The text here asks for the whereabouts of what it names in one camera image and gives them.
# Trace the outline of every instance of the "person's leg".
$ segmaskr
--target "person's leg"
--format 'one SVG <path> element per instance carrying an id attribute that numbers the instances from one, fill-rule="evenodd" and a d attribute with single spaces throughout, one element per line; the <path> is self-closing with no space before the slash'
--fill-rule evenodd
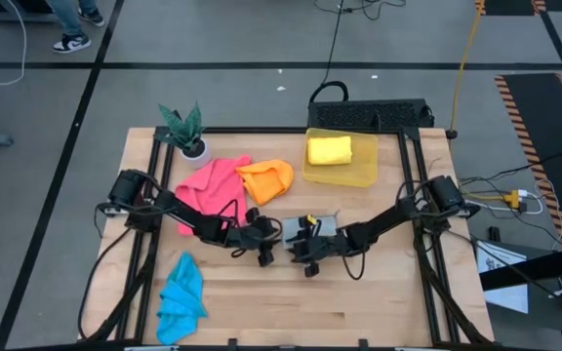
<path id="1" fill-rule="evenodd" d="M 79 10 L 77 11 L 82 20 L 94 24 L 95 26 L 103 26 L 103 16 L 97 8 L 96 0 L 79 0 Z"/>
<path id="2" fill-rule="evenodd" d="M 97 1 L 96 0 L 79 0 L 79 8 L 82 10 L 82 13 L 91 14 L 94 11 L 98 11 Z"/>
<path id="3" fill-rule="evenodd" d="M 73 8 L 70 0 L 47 0 L 49 6 L 54 10 L 54 14 L 60 20 L 62 29 L 65 35 L 74 37 L 78 35 L 83 35 L 82 24 L 75 14 L 75 8 Z"/>
<path id="4" fill-rule="evenodd" d="M 62 40 L 54 44 L 54 52 L 70 54 L 91 46 L 92 42 L 82 31 L 82 25 L 70 0 L 47 0 L 47 3 L 54 10 L 64 31 Z"/>

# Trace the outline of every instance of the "yellow container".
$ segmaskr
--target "yellow container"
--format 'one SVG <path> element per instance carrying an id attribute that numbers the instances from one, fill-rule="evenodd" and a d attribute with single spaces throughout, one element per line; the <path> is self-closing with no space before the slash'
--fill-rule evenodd
<path id="1" fill-rule="evenodd" d="M 308 140 L 311 137 L 350 137 L 352 162 L 334 166 L 310 165 Z M 309 181 L 368 187 L 377 181 L 378 150 L 379 139 L 374 135 L 309 128 L 304 143 L 302 177 Z"/>

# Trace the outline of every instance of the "green leaf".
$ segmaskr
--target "green leaf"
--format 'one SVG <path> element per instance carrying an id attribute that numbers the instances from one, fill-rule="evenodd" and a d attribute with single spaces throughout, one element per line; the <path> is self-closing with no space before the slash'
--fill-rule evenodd
<path id="1" fill-rule="evenodd" d="M 164 120 L 166 121 L 166 124 L 168 125 L 168 128 L 171 131 L 171 133 L 174 136 L 181 135 L 183 133 L 183 127 L 184 127 L 181 119 L 177 117 L 175 113 L 173 113 L 173 111 L 171 111 L 168 107 L 162 104 L 159 104 L 159 107 L 160 107 L 160 112 L 162 113 L 162 117 L 164 117 Z"/>
<path id="2" fill-rule="evenodd" d="M 194 107 L 187 115 L 186 124 L 188 132 L 192 139 L 196 139 L 201 134 L 201 110 L 198 101 L 194 103 Z"/>

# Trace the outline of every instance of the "black sneaker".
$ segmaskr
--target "black sneaker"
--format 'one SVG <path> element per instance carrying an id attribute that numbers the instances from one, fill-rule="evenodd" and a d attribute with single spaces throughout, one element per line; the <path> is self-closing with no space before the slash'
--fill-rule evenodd
<path id="1" fill-rule="evenodd" d="M 62 40 L 54 44 L 54 52 L 58 54 L 70 54 L 88 48 L 93 42 L 86 34 L 68 36 L 62 35 Z"/>
<path id="2" fill-rule="evenodd" d="M 84 14 L 82 9 L 77 9 L 77 14 L 82 20 L 86 20 L 95 26 L 104 26 L 105 21 L 103 20 L 103 16 L 99 13 L 99 10 L 95 10 L 92 13 Z"/>

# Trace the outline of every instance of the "wooden table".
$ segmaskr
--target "wooden table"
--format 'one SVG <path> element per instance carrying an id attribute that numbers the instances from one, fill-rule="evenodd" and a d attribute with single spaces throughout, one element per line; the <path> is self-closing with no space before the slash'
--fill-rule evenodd
<path id="1" fill-rule="evenodd" d="M 151 128 L 129 130 L 121 169 L 146 170 L 153 133 Z M 338 225 L 364 221 L 392 206 L 396 190 L 404 181 L 396 136 L 379 136 L 379 179 L 368 188 L 303 180 L 304 135 L 213 134 L 205 135 L 205 139 L 214 157 L 235 158 L 248 153 L 253 162 L 278 158 L 293 166 L 295 180 L 290 190 L 261 208 L 263 215 L 277 218 L 331 215 L 339 210 Z M 427 166 L 432 165 L 429 177 L 455 175 L 443 130 L 421 130 L 421 145 Z M 417 179 L 409 141 L 408 147 Z M 163 169 L 164 148 L 157 178 Z M 171 190 L 191 174 L 177 152 L 173 163 Z M 254 205 L 249 198 L 249 207 Z M 123 232 L 124 221 L 123 216 L 107 220 L 101 250 Z M 468 235 L 463 219 L 451 219 L 451 224 L 453 231 Z M 122 295 L 133 238 L 131 234 L 115 247 L 97 270 L 83 320 L 87 333 L 99 326 Z M 209 318 L 199 319 L 197 332 L 180 344 L 226 345 L 229 338 L 237 338 L 240 345 L 356 346 L 359 338 L 367 338 L 371 346 L 430 346 L 412 238 L 410 223 L 382 235 L 366 255 L 366 272 L 361 281 L 355 282 L 346 275 L 339 257 L 320 261 L 320 274 L 306 279 L 302 266 L 291 263 L 281 245 L 273 250 L 272 265 L 260 268 L 256 253 L 231 258 L 230 250 L 179 235 L 177 223 L 165 216 L 144 343 L 159 343 L 155 336 L 159 292 L 181 253 L 189 251 L 203 275 L 203 304 Z M 478 330 L 493 339 L 471 246 L 453 235 L 443 235 L 441 240 L 453 298 Z M 358 272 L 360 256 L 350 259 L 349 264 Z M 443 307 L 437 295 L 435 301 L 441 337 L 447 340 Z M 130 312 L 134 317 L 127 335 L 133 335 L 138 304 L 132 303 Z"/>

